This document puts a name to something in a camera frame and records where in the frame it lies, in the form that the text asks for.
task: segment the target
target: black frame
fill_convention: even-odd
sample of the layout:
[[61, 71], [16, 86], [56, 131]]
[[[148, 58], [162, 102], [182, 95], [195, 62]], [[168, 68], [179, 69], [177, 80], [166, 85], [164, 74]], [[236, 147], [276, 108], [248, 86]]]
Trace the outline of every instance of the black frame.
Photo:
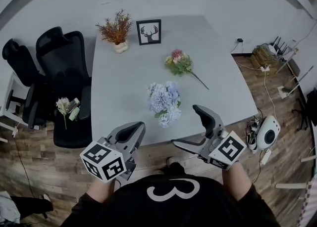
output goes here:
[[[161, 20], [160, 19], [151, 19], [151, 20], [140, 20], [137, 21], [137, 30], [138, 30], [138, 38], [139, 38], [139, 45], [147, 45], [147, 44], [159, 44], [161, 41]], [[142, 43], [141, 42], [141, 33], [140, 33], [140, 24], [147, 24], [147, 23], [158, 23], [158, 41], [155, 42], [148, 42]]]

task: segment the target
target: potted plant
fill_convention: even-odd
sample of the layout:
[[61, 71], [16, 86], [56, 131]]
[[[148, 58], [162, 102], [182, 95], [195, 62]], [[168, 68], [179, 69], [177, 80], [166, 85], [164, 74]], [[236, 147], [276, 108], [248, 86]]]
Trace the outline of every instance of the potted plant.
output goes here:
[[106, 19], [105, 25], [96, 24], [99, 33], [102, 35], [102, 40], [113, 43], [114, 50], [117, 53], [122, 53], [129, 48], [127, 35], [131, 29], [131, 15], [125, 14], [122, 9], [115, 13], [114, 20]]

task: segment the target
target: gray tabletop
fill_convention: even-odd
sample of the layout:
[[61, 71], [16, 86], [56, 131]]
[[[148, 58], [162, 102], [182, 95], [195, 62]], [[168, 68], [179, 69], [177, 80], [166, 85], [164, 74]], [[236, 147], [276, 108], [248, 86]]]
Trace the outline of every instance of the gray tabletop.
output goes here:
[[[239, 68], [203, 16], [162, 17], [161, 27], [161, 44], [140, 46], [134, 23], [130, 47], [122, 54], [97, 35], [91, 93], [94, 140], [134, 121], [146, 124], [142, 145], [202, 133], [205, 128], [193, 104], [213, 110], [225, 125], [257, 114]], [[193, 71], [210, 90], [191, 75], [174, 76], [165, 69], [166, 57], [176, 48], [191, 56]], [[182, 116], [164, 129], [148, 110], [146, 87], [166, 81], [180, 85]]]

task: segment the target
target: flower stem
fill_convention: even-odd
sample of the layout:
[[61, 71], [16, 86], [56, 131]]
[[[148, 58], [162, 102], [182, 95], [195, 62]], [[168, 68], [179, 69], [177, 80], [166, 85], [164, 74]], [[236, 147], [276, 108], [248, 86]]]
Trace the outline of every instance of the flower stem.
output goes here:
[[65, 122], [65, 129], [67, 129], [65, 115], [64, 115], [64, 122]]
[[201, 81], [201, 80], [199, 79], [199, 77], [196, 76], [196, 74], [195, 74], [194, 72], [189, 71], [189, 70], [188, 70], [188, 72], [191, 73], [195, 78], [197, 78], [197, 79], [209, 90], [209, 88], [204, 84], [203, 81]]

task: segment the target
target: black and white marker cube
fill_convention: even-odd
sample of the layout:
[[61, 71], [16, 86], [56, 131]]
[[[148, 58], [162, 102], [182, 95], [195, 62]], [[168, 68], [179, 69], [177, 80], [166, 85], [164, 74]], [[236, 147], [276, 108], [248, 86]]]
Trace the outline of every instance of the black and white marker cube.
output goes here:
[[109, 182], [126, 171], [121, 152], [93, 141], [80, 154], [89, 173]]
[[246, 148], [246, 144], [231, 131], [210, 154], [210, 163], [222, 169], [228, 170], [238, 160]]

